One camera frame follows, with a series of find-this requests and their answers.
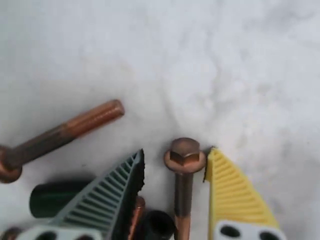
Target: copper bolt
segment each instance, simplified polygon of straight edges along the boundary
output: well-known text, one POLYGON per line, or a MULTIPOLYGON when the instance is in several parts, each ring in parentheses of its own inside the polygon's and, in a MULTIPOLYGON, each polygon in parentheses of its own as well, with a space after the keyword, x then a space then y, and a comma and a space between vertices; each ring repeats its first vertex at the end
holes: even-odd
POLYGON ((194 173, 204 168, 206 156, 200 151, 200 144, 196 140, 182 137, 172 142, 170 150, 164 154, 164 164, 175 173, 175 239, 188 240, 194 173))
POLYGON ((20 228, 11 227, 0 236, 0 240, 15 240, 21 232, 20 228))
POLYGON ((135 231, 138 225, 139 220, 141 219, 144 211, 146 209, 146 202, 142 196, 136 197, 135 209, 133 212, 133 217, 131 221, 130 233, 128 236, 128 240, 134 239, 135 231))
POLYGON ((12 183, 22 166, 125 114, 119 100, 108 101, 15 147, 0 146, 0 182, 12 183))

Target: hex flange bolt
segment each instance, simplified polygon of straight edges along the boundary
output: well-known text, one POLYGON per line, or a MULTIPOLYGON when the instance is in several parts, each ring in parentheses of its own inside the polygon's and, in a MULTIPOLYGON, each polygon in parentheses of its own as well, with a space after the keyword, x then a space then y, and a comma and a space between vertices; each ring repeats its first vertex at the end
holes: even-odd
POLYGON ((191 138, 174 140, 164 154, 164 164, 175 173, 174 214, 176 240, 188 240, 191 223, 192 185, 194 173, 206 165, 200 144, 191 138))
POLYGON ((22 166, 125 114, 119 100, 108 101, 15 147, 0 146, 0 182, 12 183, 22 166))

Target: copper-coated bolt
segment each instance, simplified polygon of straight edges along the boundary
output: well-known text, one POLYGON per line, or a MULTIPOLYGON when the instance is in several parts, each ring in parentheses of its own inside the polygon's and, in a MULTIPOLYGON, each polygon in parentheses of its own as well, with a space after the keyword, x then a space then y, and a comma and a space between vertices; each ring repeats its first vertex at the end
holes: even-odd
POLYGON ((177 234, 175 239, 188 240, 191 223, 192 185, 194 173, 206 165, 200 144, 191 138, 174 140, 164 154, 164 164, 175 173, 174 214, 177 234))
POLYGON ((22 166, 125 114, 119 100, 106 102, 15 147, 0 146, 0 182, 12 183, 22 166))
POLYGON ((20 228, 11 227, 0 236, 0 240, 15 240, 21 232, 20 228))
POLYGON ((135 209, 134 209, 133 217, 131 220, 131 227, 130 227, 128 240, 134 239, 138 222, 141 219, 145 209, 146 209, 146 202, 144 198, 142 196, 137 196, 136 202, 135 202, 135 209))

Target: yellow serrated plastic piece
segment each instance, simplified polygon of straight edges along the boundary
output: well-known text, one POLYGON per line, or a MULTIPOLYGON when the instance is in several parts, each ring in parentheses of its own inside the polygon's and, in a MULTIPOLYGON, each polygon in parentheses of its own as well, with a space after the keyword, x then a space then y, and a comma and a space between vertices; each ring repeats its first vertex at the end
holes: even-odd
POLYGON ((213 239, 216 223, 221 220, 279 228, 248 178, 215 147, 208 156, 205 180, 210 182, 209 240, 213 239))

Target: bolt head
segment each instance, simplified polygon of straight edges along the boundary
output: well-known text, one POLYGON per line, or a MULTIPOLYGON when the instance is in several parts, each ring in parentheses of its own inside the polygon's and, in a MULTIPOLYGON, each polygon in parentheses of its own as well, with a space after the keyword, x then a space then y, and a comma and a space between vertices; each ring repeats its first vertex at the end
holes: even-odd
POLYGON ((206 156, 200 144, 188 137, 175 139, 164 155, 165 165, 176 173, 195 173, 206 165, 206 156))
POLYGON ((0 183, 9 184, 13 183, 21 176, 22 167, 9 170, 3 164, 3 160, 6 158, 8 151, 11 151, 10 148, 0 145, 0 183))

